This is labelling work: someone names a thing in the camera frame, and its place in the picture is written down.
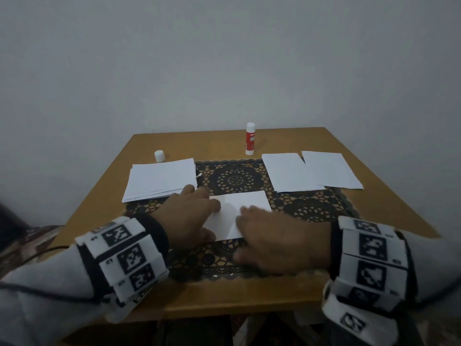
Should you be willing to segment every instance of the stack of paper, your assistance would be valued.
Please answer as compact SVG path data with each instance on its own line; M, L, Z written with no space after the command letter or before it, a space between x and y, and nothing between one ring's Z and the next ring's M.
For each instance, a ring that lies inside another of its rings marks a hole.
M210 199L218 199L221 203L221 211L211 214L203 227L216 234L216 240L241 238L242 234L237 229L235 217L240 214L240 208L251 205L272 211L266 193L264 191L232 193L222 196L211 196Z
M166 197L186 185L197 187L193 158L157 164L133 164L122 203Z
M276 192L303 192L325 189L297 153L262 154L262 160Z
M307 151L302 153L307 173L314 176L317 184L363 189L362 183L356 178L342 154Z

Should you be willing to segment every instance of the wooden table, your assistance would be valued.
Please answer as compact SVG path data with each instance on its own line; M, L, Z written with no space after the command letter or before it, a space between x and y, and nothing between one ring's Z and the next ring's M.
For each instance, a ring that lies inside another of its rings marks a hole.
M196 161L248 159L245 130L178 132L134 135L80 204L53 242L70 245L74 238L118 217L132 164L155 162L153 152L165 152L165 161L193 157ZM302 150L342 153L365 190L343 190L361 218L436 237L435 230L391 191L375 174L325 128L257 130L255 154L301 154ZM125 321L156 320L219 314L287 310L320 306L327 275L301 274L252 279L203 280L154 287Z

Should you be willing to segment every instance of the left hand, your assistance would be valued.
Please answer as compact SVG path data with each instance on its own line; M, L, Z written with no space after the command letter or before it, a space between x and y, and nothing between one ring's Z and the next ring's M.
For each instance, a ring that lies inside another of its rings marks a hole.
M213 212L221 210L219 200L210 199L208 189L187 185L181 194L172 194L151 216L165 229L172 249L192 249L214 242L216 236L203 224Z

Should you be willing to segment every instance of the cable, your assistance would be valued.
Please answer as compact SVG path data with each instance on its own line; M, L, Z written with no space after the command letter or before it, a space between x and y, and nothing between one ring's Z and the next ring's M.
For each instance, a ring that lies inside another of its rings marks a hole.
M104 298L100 299L100 298L94 298L94 297L87 298L87 297L60 295L60 294L55 294L53 292L42 291L42 290L34 289L28 286L14 284L14 283L5 283L2 281L0 281L0 290L11 290L11 291L16 291L16 292L23 292L26 294L49 298L51 300L72 302L72 303L99 304L101 302L105 302L105 303L108 302L107 299L104 299Z
M27 260L23 261L23 263L21 263L21 266L22 265L25 265L27 262L30 262L32 261L33 259L35 259L36 257L39 257L47 252L50 252L50 251L53 251L53 250L60 250L60 249L69 249L69 246L68 245L60 245L60 246L54 246L52 248L48 248L46 250L43 250L41 252L38 252L34 255L32 255L31 257L29 257Z

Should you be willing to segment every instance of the right hand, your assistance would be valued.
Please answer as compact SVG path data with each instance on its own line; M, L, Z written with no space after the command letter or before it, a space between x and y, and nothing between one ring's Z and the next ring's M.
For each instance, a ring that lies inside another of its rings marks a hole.
M330 267L329 222L314 223L290 215L242 207L236 222L247 246L234 254L237 264L271 273L297 273Z

